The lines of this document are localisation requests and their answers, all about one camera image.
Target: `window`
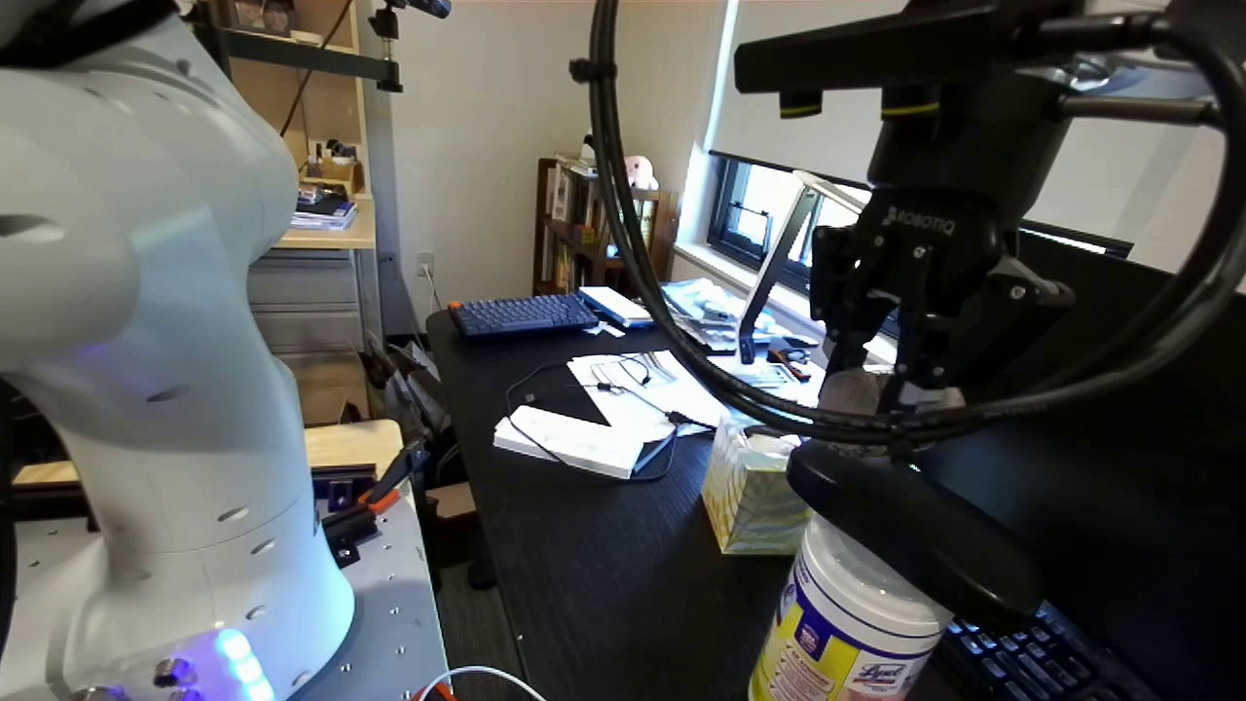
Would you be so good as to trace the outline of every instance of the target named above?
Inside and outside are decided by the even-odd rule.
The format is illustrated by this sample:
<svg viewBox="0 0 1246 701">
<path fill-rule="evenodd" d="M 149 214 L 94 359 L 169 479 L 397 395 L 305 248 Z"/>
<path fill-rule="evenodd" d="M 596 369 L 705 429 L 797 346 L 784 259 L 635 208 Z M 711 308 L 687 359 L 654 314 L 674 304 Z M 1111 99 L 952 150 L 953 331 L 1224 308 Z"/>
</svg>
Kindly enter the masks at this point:
<svg viewBox="0 0 1246 701">
<path fill-rule="evenodd" d="M 811 189 L 811 176 L 797 176 L 789 166 L 758 165 L 758 159 L 739 159 L 739 157 L 711 157 L 711 214 L 709 214 L 709 246 L 744 268 L 762 268 L 767 252 L 780 246 L 788 218 L 796 202 L 802 198 L 802 189 Z M 817 181 L 817 212 L 814 226 L 854 226 L 870 189 L 862 185 L 840 185 L 840 181 Z M 796 292 L 811 292 L 811 229 L 797 234 L 789 246 L 780 285 Z"/>
</svg>

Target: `black cable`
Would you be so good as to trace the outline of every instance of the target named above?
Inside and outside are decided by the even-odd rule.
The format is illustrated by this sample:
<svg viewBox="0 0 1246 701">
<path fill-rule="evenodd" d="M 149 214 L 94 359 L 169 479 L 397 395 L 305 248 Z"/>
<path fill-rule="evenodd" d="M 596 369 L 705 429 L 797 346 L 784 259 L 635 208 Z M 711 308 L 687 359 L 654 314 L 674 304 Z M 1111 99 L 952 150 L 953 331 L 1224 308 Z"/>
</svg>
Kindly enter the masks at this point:
<svg viewBox="0 0 1246 701">
<path fill-rule="evenodd" d="M 344 8 L 339 8 L 339 16 L 334 16 L 334 25 L 329 29 L 329 37 L 322 37 L 322 42 L 318 42 L 318 50 L 329 50 L 329 42 L 339 37 L 339 29 L 345 25 L 345 16 L 352 16 L 352 3 L 356 0 L 344 0 Z M 305 69 L 305 77 L 300 77 L 300 87 L 296 87 L 296 99 L 290 103 L 290 111 L 283 111 L 283 120 L 282 120 L 282 137 L 290 133 L 290 125 L 296 120 L 296 115 L 300 115 L 300 107 L 305 107 L 305 95 L 309 95 L 309 83 L 312 83 L 312 65 Z"/>
<path fill-rule="evenodd" d="M 905 449 L 919 449 L 932 440 L 946 440 L 946 435 L 962 435 L 975 431 L 988 422 L 1001 416 L 1019 416 L 1019 413 L 1040 413 L 1052 405 L 1068 405 L 1068 401 L 1081 401 L 1092 395 L 1107 395 L 1119 386 L 1128 386 L 1151 369 L 1162 369 L 1166 361 L 1172 361 L 1181 351 L 1193 346 L 1193 338 L 1201 331 L 1206 331 L 1206 325 L 1220 314 L 1220 308 L 1236 298 L 1236 285 L 1246 274 L 1246 237 L 1244 237 L 1244 222 L 1246 222 L 1246 194 L 1244 194 L 1244 157 L 1246 157 L 1246 77 L 1244 65 L 1228 55 L 1224 48 L 1224 29 L 1216 25 L 1175 25 L 1175 30 L 1168 30 L 1166 21 L 1128 29 L 1128 37 L 1122 37 L 1122 42 L 1155 42 L 1155 41 L 1172 41 L 1181 50 L 1188 50 L 1188 60 L 1206 76 L 1206 83 L 1216 87 L 1216 99 L 1224 107 L 1224 133 L 1228 133 L 1228 165 L 1224 165 L 1224 181 L 1220 181 L 1220 194 L 1211 208 L 1211 218 L 1203 226 L 1203 237 L 1193 252 L 1193 263 L 1181 268 L 1181 279 L 1188 287 L 1185 304 L 1166 314 L 1151 334 L 1144 338 L 1144 346 L 1119 361 L 1114 369 L 1101 369 L 1096 379 L 1071 383 L 1071 386 L 1054 386 L 1054 391 L 1040 391 L 1040 395 L 1024 395 L 1024 399 L 1005 399 L 1005 401 L 987 401 L 987 405 L 971 405 L 971 408 L 932 408 L 932 413 L 905 413 L 905 416 L 862 416 L 862 413 L 814 413 L 808 405 L 796 405 L 788 399 L 762 395 L 723 369 L 715 369 L 711 361 L 702 359 L 702 351 L 689 346 L 689 338 L 676 331 L 676 325 L 669 318 L 669 308 L 654 285 L 649 263 L 640 259 L 641 237 L 640 237 L 640 218 L 631 198 L 622 198 L 622 140 L 621 140 L 621 107 L 614 107 L 614 16 L 621 16 L 621 0 L 596 0 L 591 13 L 591 69 L 587 69 L 587 111 L 591 111 L 591 140 L 596 140 L 596 176 L 599 176 L 599 194 L 604 194 L 604 212 L 608 212 L 608 226 L 614 234 L 614 246 L 627 263 L 627 268 L 640 279 L 641 304 L 649 308 L 654 325 L 669 334 L 674 353 L 702 379 L 702 386 L 709 395 L 715 395 L 723 405 L 753 413 L 762 423 L 788 429 L 788 431 L 802 431 L 802 435 L 817 435 L 817 440 L 840 440 L 840 446 L 905 446 Z"/>
</svg>

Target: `computer monitor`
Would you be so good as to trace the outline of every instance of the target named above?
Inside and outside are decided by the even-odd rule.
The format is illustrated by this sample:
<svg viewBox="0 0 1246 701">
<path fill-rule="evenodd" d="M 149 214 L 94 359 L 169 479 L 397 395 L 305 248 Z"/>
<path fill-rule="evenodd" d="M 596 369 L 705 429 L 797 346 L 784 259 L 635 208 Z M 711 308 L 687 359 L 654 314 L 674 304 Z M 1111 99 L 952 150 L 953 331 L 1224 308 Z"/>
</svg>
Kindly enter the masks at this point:
<svg viewBox="0 0 1246 701">
<path fill-rule="evenodd" d="M 1166 274 L 1064 246 L 1031 265 L 1077 287 L 1059 368 L 1140 308 Z M 1238 699 L 1246 651 L 1246 300 L 1168 369 L 924 456 L 926 477 L 1009 525 L 1048 600 L 1162 699 Z"/>
</svg>

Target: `cabinet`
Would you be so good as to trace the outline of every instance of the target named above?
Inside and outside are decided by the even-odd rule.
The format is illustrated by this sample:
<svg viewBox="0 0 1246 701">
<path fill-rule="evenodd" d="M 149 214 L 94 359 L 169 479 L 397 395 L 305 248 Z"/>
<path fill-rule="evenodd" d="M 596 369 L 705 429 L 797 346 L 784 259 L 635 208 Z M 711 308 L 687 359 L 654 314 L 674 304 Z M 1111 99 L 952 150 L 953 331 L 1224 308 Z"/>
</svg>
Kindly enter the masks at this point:
<svg viewBox="0 0 1246 701">
<path fill-rule="evenodd" d="M 283 137 L 300 185 L 339 185 L 356 198 L 345 229 L 291 226 L 255 265 L 255 314 L 275 353 L 345 353 L 380 338 L 362 91 L 397 91 L 397 65 L 362 55 L 362 13 L 356 0 L 212 3 L 212 48 L 239 95 Z"/>
<path fill-rule="evenodd" d="M 657 279 L 669 277 L 674 212 L 654 192 L 631 192 Z M 604 222 L 591 170 L 570 159 L 539 159 L 532 292 L 610 285 L 635 292 Z"/>
</svg>

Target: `plastic container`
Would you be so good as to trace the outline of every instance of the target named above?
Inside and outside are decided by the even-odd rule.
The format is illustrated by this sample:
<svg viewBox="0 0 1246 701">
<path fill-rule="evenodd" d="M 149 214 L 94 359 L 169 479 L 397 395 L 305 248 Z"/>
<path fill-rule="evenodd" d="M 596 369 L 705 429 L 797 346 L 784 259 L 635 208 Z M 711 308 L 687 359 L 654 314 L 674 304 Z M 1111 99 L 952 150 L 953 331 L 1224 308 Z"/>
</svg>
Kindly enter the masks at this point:
<svg viewBox="0 0 1246 701">
<path fill-rule="evenodd" d="M 753 701 L 905 701 L 952 613 L 824 518 L 811 518 Z"/>
</svg>

